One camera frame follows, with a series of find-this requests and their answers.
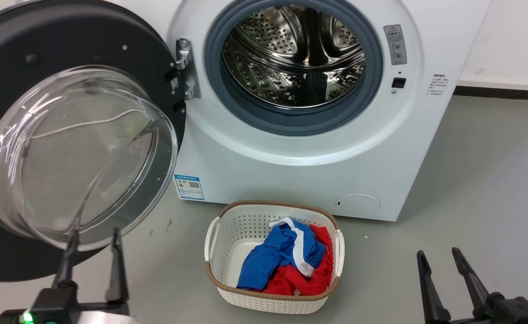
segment laundry basket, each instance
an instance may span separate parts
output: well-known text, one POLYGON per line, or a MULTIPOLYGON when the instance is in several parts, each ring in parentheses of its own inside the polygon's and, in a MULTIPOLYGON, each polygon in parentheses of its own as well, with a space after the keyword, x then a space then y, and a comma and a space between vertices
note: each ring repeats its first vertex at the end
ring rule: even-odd
POLYGON ((206 272, 228 303, 282 314, 317 311, 336 289, 344 266, 344 236, 334 216, 319 208, 276 201, 239 201, 227 205, 210 224, 204 246, 206 272), (252 248, 270 233, 270 222, 290 217, 327 228, 332 238, 334 270, 327 291, 316 296, 270 295, 237 289, 242 264, 252 248))

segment white wall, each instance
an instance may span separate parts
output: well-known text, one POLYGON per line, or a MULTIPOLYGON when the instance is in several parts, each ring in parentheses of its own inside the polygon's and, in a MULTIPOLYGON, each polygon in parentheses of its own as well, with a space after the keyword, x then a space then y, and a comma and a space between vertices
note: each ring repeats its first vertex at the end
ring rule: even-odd
POLYGON ((459 85, 528 90, 528 0, 492 0, 459 85))

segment washing machine door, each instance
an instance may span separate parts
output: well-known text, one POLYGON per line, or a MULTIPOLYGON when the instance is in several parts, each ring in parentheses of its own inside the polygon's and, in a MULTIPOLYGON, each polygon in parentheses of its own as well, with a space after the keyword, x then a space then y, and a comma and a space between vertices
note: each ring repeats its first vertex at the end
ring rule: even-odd
POLYGON ((184 86, 152 27, 100 0, 0 12, 0 281, 56 272, 125 234, 163 195, 184 132, 184 86))

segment floor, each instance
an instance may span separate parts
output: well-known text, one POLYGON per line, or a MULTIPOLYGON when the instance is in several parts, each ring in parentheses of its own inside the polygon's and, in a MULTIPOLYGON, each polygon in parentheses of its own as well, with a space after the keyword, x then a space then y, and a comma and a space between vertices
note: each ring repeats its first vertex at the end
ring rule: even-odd
MULTIPOLYGON (((338 218, 346 238, 340 286, 313 315, 227 304, 206 276, 206 228, 221 205, 163 197, 124 238, 132 315, 141 324, 422 323, 416 252, 424 250, 443 305, 471 317, 451 248, 486 288, 528 299, 528 101, 455 97, 396 223, 338 218)), ((79 265, 79 299, 103 300, 111 254, 79 265)), ((51 278, 0 283, 0 312, 26 308, 51 278)))

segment door hinge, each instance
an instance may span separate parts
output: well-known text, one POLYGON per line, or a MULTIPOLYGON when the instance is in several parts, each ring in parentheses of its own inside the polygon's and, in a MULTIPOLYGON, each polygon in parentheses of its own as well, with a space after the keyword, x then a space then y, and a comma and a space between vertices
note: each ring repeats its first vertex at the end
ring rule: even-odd
POLYGON ((196 64, 194 64, 194 52, 192 41, 188 38, 176 40, 176 68, 180 70, 185 84, 184 99, 200 98, 200 88, 198 87, 198 74, 196 64))

